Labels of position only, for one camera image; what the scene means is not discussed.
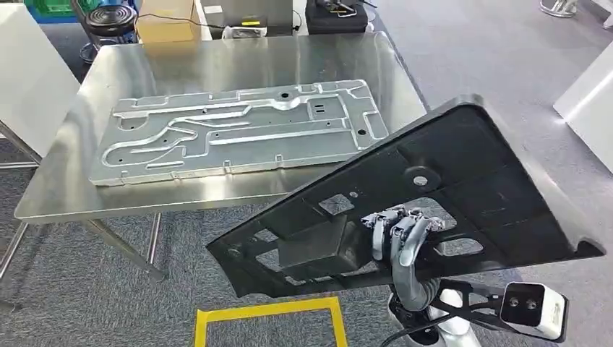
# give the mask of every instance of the table top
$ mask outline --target table top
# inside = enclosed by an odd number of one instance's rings
[[[390,132],[425,114],[384,33],[103,47],[15,217],[51,223],[227,207],[281,197],[333,165],[120,187],[96,187],[88,176],[118,99],[337,80],[365,80]]]

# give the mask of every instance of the round hole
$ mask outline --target round hole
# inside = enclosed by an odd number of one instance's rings
[[[416,186],[423,187],[426,184],[428,184],[428,179],[426,177],[423,177],[423,176],[415,176],[413,178],[413,184],[415,184]]]

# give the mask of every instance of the gray carpet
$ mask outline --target gray carpet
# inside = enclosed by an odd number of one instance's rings
[[[613,175],[560,121],[553,103],[613,40],[604,15],[588,1],[572,19],[542,14],[538,0],[379,0],[426,102],[480,93],[589,217],[613,249]],[[565,346],[610,346],[613,330],[611,257],[520,269],[572,301]]]
[[[613,38],[599,28],[599,19],[581,12],[573,20],[556,20],[541,14],[536,1],[530,0],[388,0],[379,1],[379,6],[426,101],[436,106],[458,93],[484,94],[525,135],[528,149],[545,161],[561,187],[585,205],[605,243],[613,244],[604,233],[613,226],[607,210],[612,206],[610,174],[568,128],[553,126],[557,115],[550,107]],[[502,10],[509,14],[500,14]],[[57,25],[44,30],[77,78],[82,77],[86,69],[77,52],[84,36],[79,28]],[[27,172],[0,175],[0,240],[13,232],[15,221],[10,216],[26,182]],[[0,346],[192,345],[196,309],[274,301],[265,296],[237,299],[205,251],[210,240],[258,208],[165,213],[156,265],[168,271],[168,280],[157,284],[77,223],[32,227],[9,278],[0,285],[1,298],[24,305],[20,312],[0,314]],[[151,216],[143,216],[107,222],[144,251],[150,220]],[[608,265],[607,260],[522,271],[524,277],[542,278],[592,312],[603,312],[604,305],[580,293],[585,284],[603,291],[613,284],[594,270]],[[491,284],[512,279],[518,279],[516,272],[477,276]],[[333,295],[340,297],[350,346],[377,346],[395,331],[385,311],[387,288]],[[573,305],[575,319],[567,346],[606,346],[610,341],[603,337],[606,325],[594,322],[589,311],[577,306]],[[326,313],[215,323],[207,332],[208,342],[209,346],[334,346],[330,325],[322,323],[322,317]],[[484,346],[543,345],[530,338],[476,332]]]

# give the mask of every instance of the cardboard box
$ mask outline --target cardboard box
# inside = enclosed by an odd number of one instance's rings
[[[143,0],[136,29],[143,43],[201,40],[200,26],[187,20],[200,24],[194,0]]]

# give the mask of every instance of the metal panel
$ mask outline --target metal panel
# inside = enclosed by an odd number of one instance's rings
[[[269,202],[332,165],[97,187],[98,144],[120,99],[365,80],[390,133],[425,114],[383,33],[280,36],[100,50],[15,215],[30,223]]]
[[[363,80],[124,99],[90,180],[116,186],[332,163],[386,136]]]

